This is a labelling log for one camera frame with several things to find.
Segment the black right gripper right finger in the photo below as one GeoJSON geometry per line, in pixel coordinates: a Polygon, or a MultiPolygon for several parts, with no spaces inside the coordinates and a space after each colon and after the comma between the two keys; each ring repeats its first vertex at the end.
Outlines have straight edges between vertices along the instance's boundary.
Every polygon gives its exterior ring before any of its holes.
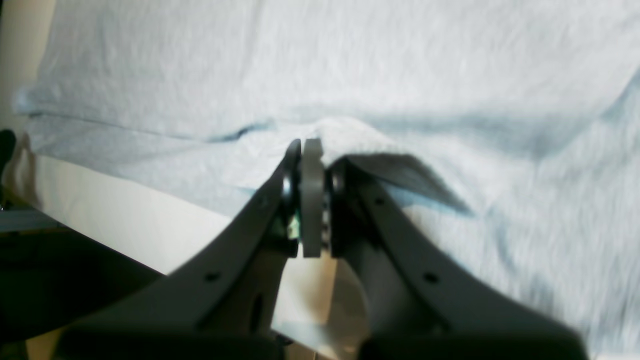
{"type": "Polygon", "coordinates": [[[587,360],[576,332],[458,266],[372,175],[341,159],[327,182],[331,251],[363,292],[359,360],[587,360]]]}

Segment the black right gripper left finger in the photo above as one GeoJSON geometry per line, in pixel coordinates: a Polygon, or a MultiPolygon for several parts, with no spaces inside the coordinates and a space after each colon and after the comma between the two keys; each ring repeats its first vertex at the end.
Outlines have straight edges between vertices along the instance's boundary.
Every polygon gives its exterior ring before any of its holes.
{"type": "Polygon", "coordinates": [[[319,139],[293,141],[227,227],[165,278],[68,328],[55,360],[283,360],[271,321],[290,258],[323,249],[319,139]]]}

